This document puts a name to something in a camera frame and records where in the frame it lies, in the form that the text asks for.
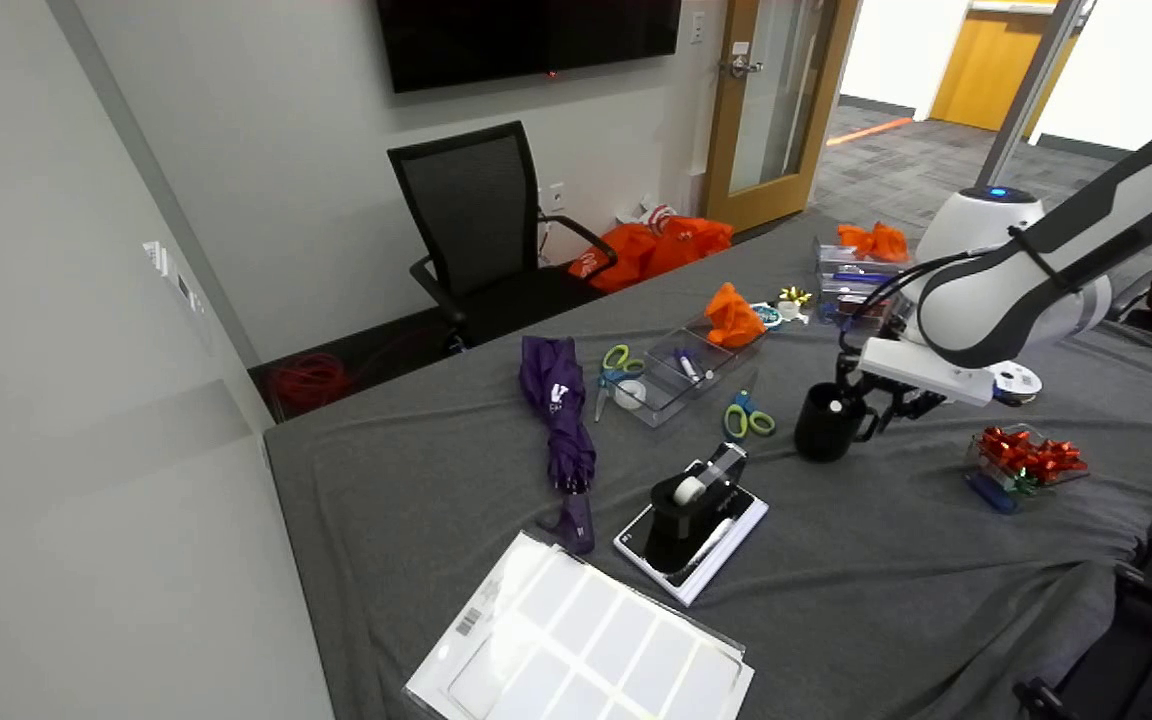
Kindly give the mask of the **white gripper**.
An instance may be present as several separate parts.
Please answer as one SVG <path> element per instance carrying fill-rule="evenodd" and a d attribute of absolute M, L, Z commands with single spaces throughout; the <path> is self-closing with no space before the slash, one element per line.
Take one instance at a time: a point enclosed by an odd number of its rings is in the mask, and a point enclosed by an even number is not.
<path fill-rule="evenodd" d="M 924 344 L 886 338 L 886 337 L 871 337 L 861 346 L 861 369 L 867 376 L 898 381 L 898 387 L 871 387 L 889 396 L 882 408 L 867 396 L 861 396 L 863 414 L 851 439 L 871 439 L 891 418 L 927 414 L 937 408 L 937 396 L 949 396 L 962 402 L 1034 402 L 1044 390 L 1044 381 L 1015 361 L 1001 361 L 990 369 L 962 369 Z"/>

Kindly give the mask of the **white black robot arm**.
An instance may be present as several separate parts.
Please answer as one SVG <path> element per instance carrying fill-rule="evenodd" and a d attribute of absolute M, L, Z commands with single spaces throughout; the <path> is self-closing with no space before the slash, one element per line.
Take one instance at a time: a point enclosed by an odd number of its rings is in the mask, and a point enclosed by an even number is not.
<path fill-rule="evenodd" d="M 1152 247 L 1152 141 L 1056 212 L 980 247 L 913 264 L 915 298 L 903 331 L 867 337 L 837 361 L 837 381 L 851 398 L 871 387 L 891 396 L 867 432 L 891 414 L 924 414 L 940 398 L 1030 402 L 1041 396 L 1041 376 L 1022 352 L 1094 327 L 1107 310 L 1096 285 L 1146 247 Z"/>

